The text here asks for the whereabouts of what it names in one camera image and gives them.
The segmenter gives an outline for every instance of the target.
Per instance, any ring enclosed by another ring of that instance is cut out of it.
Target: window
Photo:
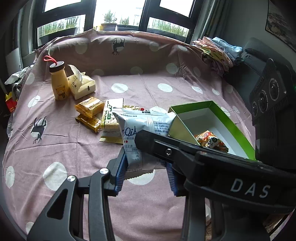
[[[110,4],[109,1],[97,0],[94,28],[105,31],[138,30],[144,3],[145,0],[113,0]]]
[[[52,38],[59,36],[54,35],[63,31],[64,36],[82,33],[84,29],[85,15],[73,16],[60,19],[37,28],[38,45],[44,45],[51,41]]]
[[[149,18],[147,32],[160,34],[185,42],[189,29],[164,20]]]
[[[192,2],[193,0],[161,0],[159,6],[189,17]]]
[[[202,3],[203,0],[37,0],[33,47],[91,28],[138,30],[190,43]]]
[[[81,2],[81,0],[46,0],[44,12],[76,2]]]

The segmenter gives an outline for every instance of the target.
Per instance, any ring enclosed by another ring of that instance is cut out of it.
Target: blue cloth
[[[218,37],[213,38],[212,41],[218,48],[220,48],[223,52],[227,54],[227,56],[231,59],[233,65],[238,65],[239,63],[244,61],[242,59],[242,47],[232,46],[225,40]]]

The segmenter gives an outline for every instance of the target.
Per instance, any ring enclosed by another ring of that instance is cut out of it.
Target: bear print
[[[57,91],[57,94],[59,95],[59,100],[63,100],[67,97],[65,93],[66,92],[65,86],[57,88],[56,91]]]

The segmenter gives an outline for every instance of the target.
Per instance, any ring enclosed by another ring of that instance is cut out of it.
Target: white snack bag
[[[170,126],[176,116],[174,112],[140,111],[112,108],[112,113],[119,123],[123,137],[123,147],[128,160],[127,172],[151,171],[165,168],[162,161],[147,153],[142,153],[135,145],[136,133],[147,130],[162,136],[168,136]]]
[[[96,90],[96,82],[92,78],[85,75],[85,72],[80,73],[74,65],[68,65],[74,73],[68,77],[68,83],[75,100]]]

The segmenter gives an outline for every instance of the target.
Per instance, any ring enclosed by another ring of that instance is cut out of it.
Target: camera lens
[[[252,110],[253,110],[253,115],[256,116],[257,115],[257,104],[255,102],[253,103]]]
[[[277,100],[279,96],[279,86],[275,79],[271,79],[269,82],[269,93],[272,100]]]
[[[267,98],[264,91],[259,93],[259,108],[262,112],[266,111],[267,109]]]

